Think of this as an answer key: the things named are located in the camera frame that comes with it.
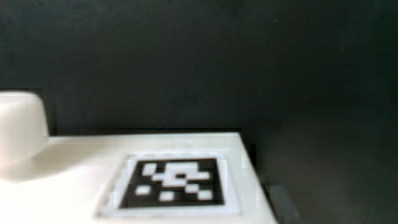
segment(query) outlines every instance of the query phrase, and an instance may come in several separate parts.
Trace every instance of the white surface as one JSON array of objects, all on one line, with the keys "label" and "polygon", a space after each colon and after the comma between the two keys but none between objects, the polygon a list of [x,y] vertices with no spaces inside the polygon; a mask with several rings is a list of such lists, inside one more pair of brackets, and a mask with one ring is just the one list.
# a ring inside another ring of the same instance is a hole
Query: white surface
[{"label": "white surface", "polygon": [[27,92],[0,92],[0,176],[7,175],[9,167],[39,152],[46,141],[46,116],[39,97]]},{"label": "white surface", "polygon": [[[99,218],[106,192],[131,153],[217,152],[229,163],[240,213]],[[51,137],[18,178],[0,180],[0,223],[275,224],[240,136],[220,134]]]}]

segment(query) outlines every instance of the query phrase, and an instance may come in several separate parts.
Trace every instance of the dark wall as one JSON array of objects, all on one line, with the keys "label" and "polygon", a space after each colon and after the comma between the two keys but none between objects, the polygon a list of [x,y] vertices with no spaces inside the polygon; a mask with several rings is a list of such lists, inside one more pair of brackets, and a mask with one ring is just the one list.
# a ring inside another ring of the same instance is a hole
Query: dark wall
[{"label": "dark wall", "polygon": [[307,223],[393,223],[396,41],[387,0],[3,0],[0,88],[53,135],[240,129]]}]

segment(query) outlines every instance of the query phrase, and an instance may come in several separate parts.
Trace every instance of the white square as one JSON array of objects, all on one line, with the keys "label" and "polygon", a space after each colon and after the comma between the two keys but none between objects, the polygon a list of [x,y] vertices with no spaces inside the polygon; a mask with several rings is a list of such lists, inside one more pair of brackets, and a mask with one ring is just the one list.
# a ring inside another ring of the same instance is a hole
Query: white square
[{"label": "white square", "polygon": [[185,187],[185,193],[197,193],[199,192],[199,184],[188,184]]},{"label": "white square", "polygon": [[153,175],[153,181],[162,181],[163,179],[165,179],[163,173]]},{"label": "white square", "polygon": [[151,186],[149,185],[140,185],[137,187],[135,194],[137,195],[147,195],[149,193],[151,193]]},{"label": "white square", "polygon": [[210,190],[201,190],[197,193],[199,200],[211,200],[213,199],[213,192]]},{"label": "white square", "polygon": [[210,179],[210,173],[208,173],[208,172],[201,172],[201,173],[197,174],[197,179],[199,179],[199,180],[208,180],[208,179]]},{"label": "white square", "polygon": [[174,200],[174,192],[172,191],[163,191],[160,192],[160,201],[172,201]]},{"label": "white square", "polygon": [[142,175],[151,176],[156,171],[156,163],[146,164],[144,170],[142,170]]}]

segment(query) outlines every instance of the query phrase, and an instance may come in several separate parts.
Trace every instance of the black background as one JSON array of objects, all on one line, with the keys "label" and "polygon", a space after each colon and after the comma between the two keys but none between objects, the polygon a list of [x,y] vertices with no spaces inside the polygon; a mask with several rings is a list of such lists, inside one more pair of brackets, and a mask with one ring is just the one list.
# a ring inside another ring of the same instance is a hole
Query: black background
[{"label": "black background", "polygon": [[309,224],[398,220],[393,0],[3,0],[0,88],[53,135],[238,128]]}]

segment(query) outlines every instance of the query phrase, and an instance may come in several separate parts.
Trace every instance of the white cylindrical object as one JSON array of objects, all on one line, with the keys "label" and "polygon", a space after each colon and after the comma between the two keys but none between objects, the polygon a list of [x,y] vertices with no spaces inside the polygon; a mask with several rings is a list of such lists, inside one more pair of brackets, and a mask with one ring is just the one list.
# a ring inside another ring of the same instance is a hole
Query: white cylindrical object
[{"label": "white cylindrical object", "polygon": [[0,170],[41,151],[48,143],[43,102],[28,92],[0,92]]}]

